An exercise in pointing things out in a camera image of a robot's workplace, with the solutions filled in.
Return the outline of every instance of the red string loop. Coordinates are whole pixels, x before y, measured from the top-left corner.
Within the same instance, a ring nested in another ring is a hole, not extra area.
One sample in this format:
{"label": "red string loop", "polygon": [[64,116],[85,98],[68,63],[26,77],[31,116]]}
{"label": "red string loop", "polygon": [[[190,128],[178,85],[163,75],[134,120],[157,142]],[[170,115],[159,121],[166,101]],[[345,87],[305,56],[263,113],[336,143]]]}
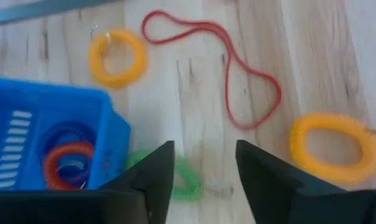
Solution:
{"label": "red string loop", "polygon": [[[146,25],[149,22],[149,20],[154,17],[154,16],[164,16],[168,19],[170,19],[172,22],[175,22],[176,24],[184,25],[184,26],[191,26],[193,28],[189,29],[188,31],[182,32],[180,34],[174,35],[172,37],[168,37],[165,39],[160,39],[160,40],[155,40],[150,38],[147,33],[146,33]],[[231,37],[229,36],[228,32],[219,24],[215,22],[210,22],[210,21],[186,21],[182,19],[178,19],[169,13],[165,11],[152,11],[150,12],[147,16],[145,16],[144,21],[141,25],[141,33],[144,36],[144,38],[151,44],[156,44],[156,45],[161,45],[161,44],[166,44],[168,42],[172,42],[175,40],[179,40],[181,38],[187,37],[188,35],[191,35],[196,32],[211,32],[215,34],[217,37],[219,37],[222,42],[224,43],[227,53],[228,53],[228,59],[227,59],[227,64],[225,68],[225,106],[227,107],[227,114],[228,118],[232,122],[232,124],[241,130],[251,130],[257,128],[259,125],[264,123],[275,111],[275,109],[278,107],[278,105],[281,103],[282,100],[282,90],[281,86],[278,83],[277,79],[274,78],[272,75],[255,70],[254,68],[251,68],[249,65],[247,65],[237,54],[237,51],[235,50],[235,47],[233,46]],[[274,87],[276,88],[276,100],[273,103],[272,107],[270,110],[259,120],[251,124],[243,124],[239,123],[235,117],[233,116],[230,108],[230,102],[229,102],[229,78],[230,78],[230,66],[231,66],[231,61],[232,57],[235,57],[237,62],[243,67],[243,69],[250,74],[257,75],[259,77],[262,77],[268,81],[270,81]]]}

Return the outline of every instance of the metal strip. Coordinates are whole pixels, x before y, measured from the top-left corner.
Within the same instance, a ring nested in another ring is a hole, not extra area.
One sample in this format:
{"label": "metal strip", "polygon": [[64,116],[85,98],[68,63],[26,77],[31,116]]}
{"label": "metal strip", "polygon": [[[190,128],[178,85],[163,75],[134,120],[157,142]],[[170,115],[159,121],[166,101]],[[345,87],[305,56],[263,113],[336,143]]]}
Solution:
{"label": "metal strip", "polygon": [[43,0],[0,9],[0,25],[118,0]]}

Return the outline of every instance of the wooden floor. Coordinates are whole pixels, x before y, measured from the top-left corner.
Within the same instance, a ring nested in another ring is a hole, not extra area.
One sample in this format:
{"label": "wooden floor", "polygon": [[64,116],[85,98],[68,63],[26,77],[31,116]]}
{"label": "wooden floor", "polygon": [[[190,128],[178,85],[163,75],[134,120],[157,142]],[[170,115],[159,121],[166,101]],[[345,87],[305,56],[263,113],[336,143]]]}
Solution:
{"label": "wooden floor", "polygon": [[[1,0],[0,7],[16,2],[27,1]],[[251,66],[272,73],[283,89],[283,102],[269,121],[255,131],[237,130],[223,102],[225,49],[214,36],[199,34],[169,45],[147,44],[144,77],[127,88],[107,90],[133,127],[132,150],[174,140],[178,153],[206,179],[235,188],[230,199],[173,203],[168,223],[254,223],[238,177],[237,139],[292,162],[289,130],[302,114],[345,113],[376,129],[376,0],[124,0],[0,26],[0,76],[100,87],[87,66],[92,29],[139,33],[143,17],[154,9],[219,22],[238,53]],[[181,28],[159,19],[149,31],[166,37]],[[128,60],[127,53],[119,50],[108,66],[114,70]],[[230,88],[240,121],[258,119],[275,98],[269,83],[248,77],[237,64]],[[308,146],[318,158],[338,164],[360,157],[353,139],[330,131],[312,132]],[[376,188],[376,175],[342,187]]]}

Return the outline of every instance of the blue plastic basket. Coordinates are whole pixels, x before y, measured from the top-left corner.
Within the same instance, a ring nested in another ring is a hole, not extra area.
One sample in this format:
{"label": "blue plastic basket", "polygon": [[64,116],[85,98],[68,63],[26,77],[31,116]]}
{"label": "blue plastic basket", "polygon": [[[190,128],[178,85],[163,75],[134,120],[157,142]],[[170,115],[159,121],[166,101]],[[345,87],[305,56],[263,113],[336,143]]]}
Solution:
{"label": "blue plastic basket", "polygon": [[82,124],[95,136],[86,189],[121,174],[130,126],[104,91],[0,79],[0,190],[47,189],[43,135],[64,122]]}

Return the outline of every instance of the yellow spiral keychain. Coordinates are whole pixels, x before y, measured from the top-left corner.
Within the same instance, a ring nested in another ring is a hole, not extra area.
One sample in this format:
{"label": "yellow spiral keychain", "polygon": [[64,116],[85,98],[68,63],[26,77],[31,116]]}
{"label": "yellow spiral keychain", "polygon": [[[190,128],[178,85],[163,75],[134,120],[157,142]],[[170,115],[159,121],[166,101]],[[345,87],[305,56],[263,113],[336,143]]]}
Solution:
{"label": "yellow spiral keychain", "polygon": [[[124,72],[110,74],[103,66],[102,58],[109,47],[109,41],[125,42],[134,52],[133,65]],[[110,87],[118,88],[137,80],[148,66],[147,53],[143,41],[128,30],[109,30],[106,34],[97,35],[90,45],[88,66],[94,78]]]}
{"label": "yellow spiral keychain", "polygon": [[[306,150],[306,135],[311,128],[333,129],[356,138],[362,151],[361,160],[340,166],[314,158]],[[364,123],[343,114],[308,114],[299,118],[291,130],[290,148],[300,167],[322,179],[356,184],[376,173],[376,134]]]}

